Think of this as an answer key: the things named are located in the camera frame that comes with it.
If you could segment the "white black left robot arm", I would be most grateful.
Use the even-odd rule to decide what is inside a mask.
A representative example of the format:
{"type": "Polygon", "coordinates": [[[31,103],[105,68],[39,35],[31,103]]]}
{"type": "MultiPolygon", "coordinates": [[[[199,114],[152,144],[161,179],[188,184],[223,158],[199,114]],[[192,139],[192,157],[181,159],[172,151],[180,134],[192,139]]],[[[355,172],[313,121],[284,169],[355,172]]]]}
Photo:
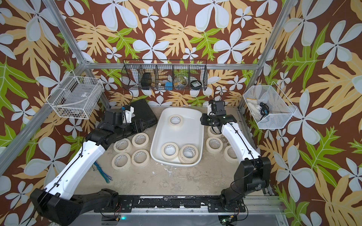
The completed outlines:
{"type": "Polygon", "coordinates": [[[110,109],[98,127],[85,138],[82,147],[69,164],[44,189],[36,189],[30,199],[34,211],[61,226],[70,225],[79,215],[111,207],[118,201],[118,192],[102,189],[88,195],[75,195],[82,178],[111,144],[153,126],[157,118],[152,110],[110,109]]]}

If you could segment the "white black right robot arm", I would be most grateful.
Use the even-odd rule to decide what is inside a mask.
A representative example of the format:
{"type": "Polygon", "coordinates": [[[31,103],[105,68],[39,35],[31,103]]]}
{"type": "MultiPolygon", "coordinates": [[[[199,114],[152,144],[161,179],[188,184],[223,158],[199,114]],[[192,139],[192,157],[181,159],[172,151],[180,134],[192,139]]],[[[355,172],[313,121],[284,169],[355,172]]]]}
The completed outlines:
{"type": "Polygon", "coordinates": [[[227,115],[224,101],[209,101],[207,113],[202,114],[200,122],[204,126],[217,127],[236,154],[239,166],[234,180],[220,195],[222,209],[232,211],[242,204],[246,195],[269,186],[271,161],[248,142],[235,117],[227,115]]]}

